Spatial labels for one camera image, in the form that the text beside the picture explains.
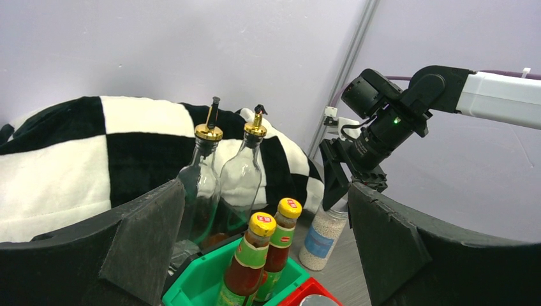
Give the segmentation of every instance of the glass bottle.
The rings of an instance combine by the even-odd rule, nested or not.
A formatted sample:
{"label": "glass bottle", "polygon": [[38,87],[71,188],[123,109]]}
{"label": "glass bottle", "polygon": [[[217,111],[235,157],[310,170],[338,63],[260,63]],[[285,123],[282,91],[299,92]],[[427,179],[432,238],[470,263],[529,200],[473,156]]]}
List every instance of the glass bottle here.
{"label": "glass bottle", "polygon": [[312,271],[323,270],[347,222],[347,202],[339,201],[328,211],[320,205],[300,249],[299,261]]}
{"label": "glass bottle", "polygon": [[237,155],[221,170],[220,206],[225,208],[227,217],[226,224],[220,227],[231,235],[248,223],[261,184],[262,173],[257,158],[259,144],[267,134],[267,129],[261,125],[263,114],[266,114],[263,105],[256,106],[253,122],[244,125],[244,140]]}
{"label": "glass bottle", "polygon": [[219,98],[213,97],[207,122],[195,127],[195,149],[189,165],[177,178],[186,190],[184,213],[173,249],[172,263],[179,266],[189,255],[202,249],[202,242],[212,233],[221,192],[214,170],[214,155],[223,132],[216,126]]}
{"label": "glass bottle", "polygon": [[271,215],[256,212],[251,216],[248,230],[223,276],[217,306],[252,305],[275,230],[276,221]]}
{"label": "glass bottle", "polygon": [[270,238],[267,262],[263,269],[265,282],[261,283],[255,297],[258,302],[269,300],[274,286],[280,280],[282,270],[287,264],[289,249],[293,242],[293,232],[301,212],[300,203],[294,199],[283,198],[278,203],[278,211],[274,215],[276,231]]}

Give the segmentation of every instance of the blue label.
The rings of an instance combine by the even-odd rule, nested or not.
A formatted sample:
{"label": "blue label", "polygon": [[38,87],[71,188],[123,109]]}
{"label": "blue label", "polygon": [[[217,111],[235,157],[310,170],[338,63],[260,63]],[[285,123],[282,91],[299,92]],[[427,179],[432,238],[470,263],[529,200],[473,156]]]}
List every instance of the blue label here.
{"label": "blue label", "polygon": [[304,239],[304,246],[308,252],[312,253],[312,255],[319,258],[325,258],[327,257],[333,242],[334,239],[321,236],[314,227],[310,226],[308,235],[306,236],[306,239]]}

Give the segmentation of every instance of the chili sauce bottle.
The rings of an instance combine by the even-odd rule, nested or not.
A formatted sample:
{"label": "chili sauce bottle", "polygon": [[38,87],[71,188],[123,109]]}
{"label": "chili sauce bottle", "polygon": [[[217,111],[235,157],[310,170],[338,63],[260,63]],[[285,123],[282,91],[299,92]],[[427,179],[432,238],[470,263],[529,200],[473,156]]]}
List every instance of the chili sauce bottle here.
{"label": "chili sauce bottle", "polygon": [[244,140],[237,155],[223,165],[220,174],[220,205],[227,210],[222,230],[232,235],[248,223],[262,179],[257,159],[259,144],[267,134],[267,129],[262,126],[263,114],[267,112],[259,104],[254,113],[253,122],[244,125]]}
{"label": "chili sauce bottle", "polygon": [[293,232],[297,219],[302,212],[300,203],[291,198],[283,198],[278,203],[278,211],[274,216],[276,231],[270,238],[269,253],[263,271],[261,283],[255,300],[264,302],[271,298],[274,286],[280,280],[280,276],[287,264],[289,248],[293,242]]}
{"label": "chili sauce bottle", "polygon": [[275,230],[276,221],[271,215],[257,212],[251,216],[248,230],[223,276],[217,306],[252,305]]}

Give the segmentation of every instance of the green label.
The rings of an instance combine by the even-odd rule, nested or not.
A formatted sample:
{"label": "green label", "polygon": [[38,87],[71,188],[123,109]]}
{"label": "green label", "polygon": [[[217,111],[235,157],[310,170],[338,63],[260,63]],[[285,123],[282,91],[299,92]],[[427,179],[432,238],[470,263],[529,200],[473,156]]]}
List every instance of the green label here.
{"label": "green label", "polygon": [[293,242],[293,232],[295,228],[283,228],[276,226],[276,231],[270,238],[270,244],[278,249],[285,249]]}
{"label": "green label", "polygon": [[282,271],[280,272],[263,272],[263,281],[264,283],[261,284],[259,289],[257,290],[257,295],[255,296],[255,300],[258,302],[264,302],[271,298],[272,291],[274,290],[274,286],[276,283],[280,280],[280,276],[282,276]]}
{"label": "green label", "polygon": [[240,296],[232,293],[222,280],[216,306],[251,306],[254,297],[255,294],[250,296]]}
{"label": "green label", "polygon": [[269,246],[254,247],[243,238],[235,251],[235,259],[242,265],[252,269],[259,269],[267,261]]}

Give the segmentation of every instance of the gray floor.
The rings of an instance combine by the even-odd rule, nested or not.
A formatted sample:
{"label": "gray floor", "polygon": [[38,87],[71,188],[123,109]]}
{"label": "gray floor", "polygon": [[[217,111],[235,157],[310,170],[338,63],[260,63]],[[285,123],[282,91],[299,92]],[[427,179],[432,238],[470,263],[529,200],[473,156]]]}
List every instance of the gray floor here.
{"label": "gray floor", "polygon": [[[290,257],[296,262],[299,262],[299,251],[304,243],[310,222],[310,216],[304,216],[303,214],[297,223],[290,251]],[[355,245],[355,237],[348,226],[342,232],[333,253],[330,255],[327,266],[322,271],[309,272],[345,306],[371,305],[359,253]]]}

